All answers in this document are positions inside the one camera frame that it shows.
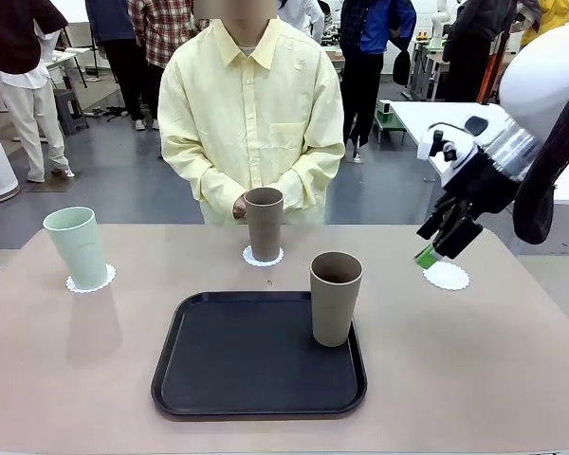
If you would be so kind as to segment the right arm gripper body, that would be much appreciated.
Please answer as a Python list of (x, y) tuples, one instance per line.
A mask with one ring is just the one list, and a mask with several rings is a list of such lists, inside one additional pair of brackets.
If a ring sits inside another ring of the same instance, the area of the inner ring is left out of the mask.
[(481, 148), (457, 168), (441, 177), (445, 195), (462, 209), (475, 214), (499, 213), (516, 197), (520, 183), (498, 171), (496, 162)]

